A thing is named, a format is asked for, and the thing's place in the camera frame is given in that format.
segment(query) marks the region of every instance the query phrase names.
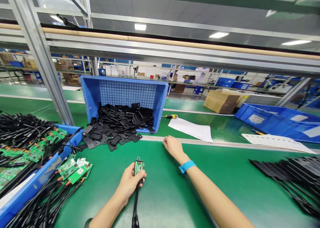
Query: blue mesh basket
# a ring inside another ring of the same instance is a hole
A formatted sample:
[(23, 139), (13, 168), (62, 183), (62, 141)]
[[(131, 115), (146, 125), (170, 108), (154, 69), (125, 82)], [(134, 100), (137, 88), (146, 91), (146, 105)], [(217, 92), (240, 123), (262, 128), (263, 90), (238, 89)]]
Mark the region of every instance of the blue mesh basket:
[[(102, 105), (128, 105), (140, 103), (141, 107), (153, 109), (153, 129), (158, 132), (161, 114), (166, 100), (168, 84), (152, 80), (138, 80), (103, 76), (81, 76), (83, 96), (88, 121), (98, 117), (99, 102)], [(137, 132), (150, 134), (147, 129)]]

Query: forearm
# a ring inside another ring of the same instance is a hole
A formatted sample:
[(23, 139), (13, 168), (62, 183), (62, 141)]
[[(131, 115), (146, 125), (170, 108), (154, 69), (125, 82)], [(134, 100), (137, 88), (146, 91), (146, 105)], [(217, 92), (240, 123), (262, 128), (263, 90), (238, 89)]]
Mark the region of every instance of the forearm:
[[(184, 155), (178, 159), (178, 162), (182, 165), (189, 160), (189, 157)], [(187, 174), (211, 217), (220, 228), (254, 227), (233, 202), (198, 167), (189, 168)]]
[(124, 207), (124, 201), (117, 192), (92, 219), (89, 228), (111, 228)]

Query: white label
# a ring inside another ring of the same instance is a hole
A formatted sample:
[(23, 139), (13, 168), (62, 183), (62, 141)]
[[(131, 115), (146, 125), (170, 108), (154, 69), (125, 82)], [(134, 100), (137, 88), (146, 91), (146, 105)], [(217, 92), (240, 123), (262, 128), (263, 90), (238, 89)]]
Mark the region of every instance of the white label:
[(296, 115), (296, 116), (292, 117), (291, 120), (293, 120), (293, 121), (302, 121), (302, 120), (305, 120), (305, 119), (308, 119), (308, 118), (309, 118), (308, 116)]
[(79, 168), (79, 169), (77, 170), (77, 173), (78, 173), (79, 175), (81, 175), (83, 172), (84, 172), (84, 170), (83, 170), (82, 168)]
[(306, 130), (304, 132), (305, 135), (309, 136), (310, 138), (316, 137), (320, 135), (320, 126)]
[(257, 115), (252, 115), (249, 117), (249, 120), (254, 124), (260, 124), (262, 121), (264, 121), (264, 118), (259, 117)]

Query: blue tray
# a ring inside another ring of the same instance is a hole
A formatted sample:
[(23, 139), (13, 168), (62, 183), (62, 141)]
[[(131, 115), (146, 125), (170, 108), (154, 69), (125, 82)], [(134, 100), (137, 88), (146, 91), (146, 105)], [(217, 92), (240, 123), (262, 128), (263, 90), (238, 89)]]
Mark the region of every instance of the blue tray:
[[(79, 127), (58, 125), (59, 128), (67, 131), (69, 134), (75, 133)], [(74, 146), (82, 140), (82, 131), (80, 130), (71, 140)], [(71, 153), (71, 148), (66, 146), (63, 152), (56, 153), (37, 173), (0, 209), (0, 228), (7, 223), (23, 208), (24, 204), (30, 200), (46, 181), (53, 175), (61, 162)]]
[(284, 107), (244, 103), (235, 117), (271, 135), (320, 143), (318, 116)]
[[(141, 107), (153, 109), (153, 129), (158, 132), (164, 102), (167, 96), (168, 83), (114, 78), (103, 76), (81, 76), (83, 96), (86, 103), (88, 122), (92, 117), (98, 117), (99, 102), (102, 105), (128, 105), (140, 103)], [(139, 133), (151, 132), (147, 129), (137, 129)]]

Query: screwdriver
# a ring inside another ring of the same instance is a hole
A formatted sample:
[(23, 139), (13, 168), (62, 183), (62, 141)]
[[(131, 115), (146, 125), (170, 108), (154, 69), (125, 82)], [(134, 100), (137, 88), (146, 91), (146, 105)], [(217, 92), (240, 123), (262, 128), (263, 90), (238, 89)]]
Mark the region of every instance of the screwdriver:
[(176, 119), (176, 118), (178, 118), (177, 115), (161, 116), (161, 117), (165, 117), (165, 118), (167, 118), (167, 119)]

